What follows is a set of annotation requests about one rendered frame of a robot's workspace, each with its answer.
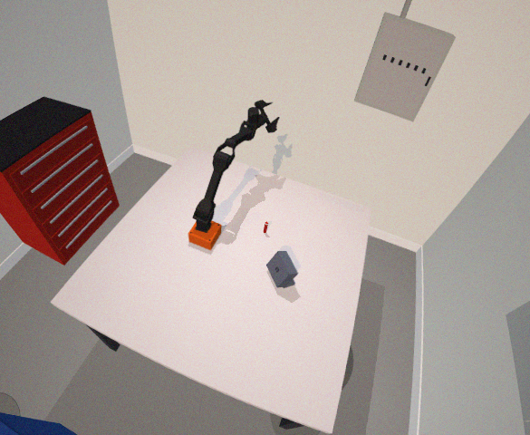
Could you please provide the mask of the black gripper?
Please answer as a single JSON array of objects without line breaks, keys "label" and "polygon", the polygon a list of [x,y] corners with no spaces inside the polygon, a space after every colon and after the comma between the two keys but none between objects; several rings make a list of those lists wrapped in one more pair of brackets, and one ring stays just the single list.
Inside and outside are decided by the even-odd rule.
[{"label": "black gripper", "polygon": [[260,123],[260,126],[264,125],[265,123],[267,124],[265,126],[266,130],[268,133],[271,133],[271,132],[276,132],[277,131],[277,123],[280,119],[280,117],[276,118],[272,123],[270,123],[270,120],[268,119],[265,111],[264,111],[264,107],[265,106],[268,106],[270,105],[272,102],[265,102],[263,100],[261,101],[256,101],[254,103],[255,107],[261,112],[258,116],[258,121]]}]

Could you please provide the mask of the grey square panel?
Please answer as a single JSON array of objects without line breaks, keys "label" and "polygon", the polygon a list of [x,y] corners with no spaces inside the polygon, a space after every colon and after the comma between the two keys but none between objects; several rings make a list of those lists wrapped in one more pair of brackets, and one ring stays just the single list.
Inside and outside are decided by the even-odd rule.
[{"label": "grey square panel", "polygon": [[299,274],[287,251],[277,251],[267,263],[276,287],[289,287],[295,285],[294,278]]}]

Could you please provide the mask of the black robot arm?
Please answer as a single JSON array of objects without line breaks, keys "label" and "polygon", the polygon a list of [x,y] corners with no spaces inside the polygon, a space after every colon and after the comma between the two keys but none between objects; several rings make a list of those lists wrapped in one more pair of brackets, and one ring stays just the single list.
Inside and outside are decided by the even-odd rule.
[{"label": "black robot arm", "polygon": [[[217,147],[212,162],[214,171],[211,180],[209,181],[206,195],[201,201],[199,201],[193,215],[193,218],[197,221],[196,230],[207,233],[210,229],[210,221],[213,218],[214,208],[216,206],[214,203],[214,197],[221,176],[223,172],[228,169],[235,157],[236,145],[244,140],[253,139],[256,129],[261,127],[258,121],[258,116],[259,110],[256,107],[251,107],[248,110],[248,119],[242,123],[239,133],[231,138],[227,138],[224,144]],[[221,151],[226,146],[233,148],[233,153],[231,155]]]}]

